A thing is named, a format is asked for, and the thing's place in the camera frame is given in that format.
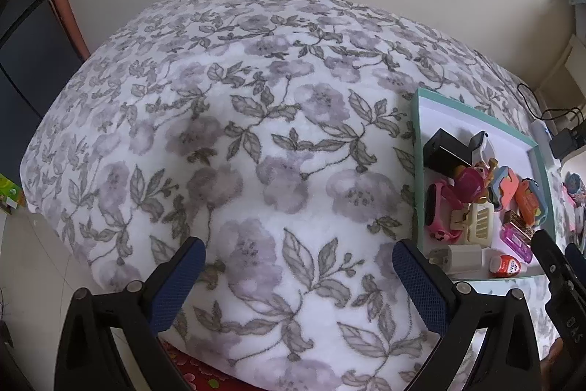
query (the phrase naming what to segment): white tray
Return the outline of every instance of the white tray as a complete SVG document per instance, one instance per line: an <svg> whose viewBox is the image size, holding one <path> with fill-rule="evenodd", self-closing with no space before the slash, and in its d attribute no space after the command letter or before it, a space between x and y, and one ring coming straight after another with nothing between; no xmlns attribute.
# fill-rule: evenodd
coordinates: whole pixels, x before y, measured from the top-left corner
<svg viewBox="0 0 586 391"><path fill-rule="evenodd" d="M446 98L439 93L420 88L411 100L411 109L415 128L415 208L417 210L417 227L414 227L414 240L417 247L427 257L428 253L445 244L430 237L424 225L425 193L430 184L442 178L431 169L423 167L423 146L439 128L455 136L465 145L474 134L486 131L494 157L499 166L509 166L521 178L531 177L541 186L548 207L548 216L540 229L545 229L554 237L555 224L553 221L552 198L547 181L546 168L541 152L528 136L511 128L509 125L488 116L481 111L468 107L461 102ZM510 209L517 211L513 199ZM450 275L453 280L499 280L493 279L488 272L488 263L495 255L508 254L516 257L522 265L522 271L517 277L532 277L543 274L537 259L533 257L530 264L526 264L512 251L499 237L502 226L502 217L505 211L494 214L493 239L491 247L482 249L482 269L470 273ZM449 212L442 215L444 224L449 224ZM456 244L464 243L461 237Z"/></svg>

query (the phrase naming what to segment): blue gripper pad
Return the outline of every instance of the blue gripper pad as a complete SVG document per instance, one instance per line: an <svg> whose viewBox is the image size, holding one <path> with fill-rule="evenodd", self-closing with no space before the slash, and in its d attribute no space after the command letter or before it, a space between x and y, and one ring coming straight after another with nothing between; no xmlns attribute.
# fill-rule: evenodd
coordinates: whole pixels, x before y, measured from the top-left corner
<svg viewBox="0 0 586 391"><path fill-rule="evenodd" d="M444 336L455 306L452 281L436 265L431 265L409 239L395 244L393 268L426 327Z"/></svg>
<svg viewBox="0 0 586 391"><path fill-rule="evenodd" d="M169 262L159 265L149 277L146 286L155 289L149 299L149 324L154 334L171 327L205 265L205 245L190 237Z"/></svg>
<svg viewBox="0 0 586 391"><path fill-rule="evenodd" d="M574 271L576 278L582 282L582 285L586 288L586 259L580 253L578 247L575 244L568 244L565 248L565 259L570 264L570 267Z"/></svg>

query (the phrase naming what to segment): white tile floor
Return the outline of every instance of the white tile floor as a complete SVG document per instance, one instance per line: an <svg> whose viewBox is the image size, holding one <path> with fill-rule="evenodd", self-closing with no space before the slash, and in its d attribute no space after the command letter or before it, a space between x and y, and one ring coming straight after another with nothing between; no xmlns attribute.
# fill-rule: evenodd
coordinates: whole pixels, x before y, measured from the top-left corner
<svg viewBox="0 0 586 391"><path fill-rule="evenodd" d="M0 287L4 320L14 342L12 355L36 391L51 391L61 327L73 292L80 287L93 294L103 290L39 214L19 209L7 217L0 240ZM136 389L148 390L124 334L114 332Z"/></svg>

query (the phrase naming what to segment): floral blanket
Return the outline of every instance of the floral blanket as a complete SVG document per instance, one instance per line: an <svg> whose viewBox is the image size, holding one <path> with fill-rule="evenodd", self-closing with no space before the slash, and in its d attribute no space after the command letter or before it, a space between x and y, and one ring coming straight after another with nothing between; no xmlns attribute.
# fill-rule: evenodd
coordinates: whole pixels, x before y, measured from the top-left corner
<svg viewBox="0 0 586 391"><path fill-rule="evenodd" d="M348 1L167 0L75 74L21 178L107 290L146 279L189 235L205 241L163 334L193 357L271 391L400 390L437 340L391 263L411 235L409 100L423 86L529 134L517 82L437 30ZM522 288L543 353L543 277L475 286Z"/></svg>

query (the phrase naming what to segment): bottle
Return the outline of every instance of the bottle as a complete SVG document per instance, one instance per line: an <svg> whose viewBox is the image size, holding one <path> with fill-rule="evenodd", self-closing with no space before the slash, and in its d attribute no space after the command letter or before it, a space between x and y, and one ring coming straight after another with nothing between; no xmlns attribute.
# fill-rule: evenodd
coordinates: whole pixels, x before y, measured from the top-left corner
<svg viewBox="0 0 586 391"><path fill-rule="evenodd" d="M533 252L531 252L529 246L522 241L518 234L517 229L511 223L503 225L502 229L500 229L501 240L523 259L523 261L530 264L531 260L533 260Z"/></svg>
<svg viewBox="0 0 586 391"><path fill-rule="evenodd" d="M490 259L488 270L493 277L509 279L521 271L521 264L512 255L496 255Z"/></svg>

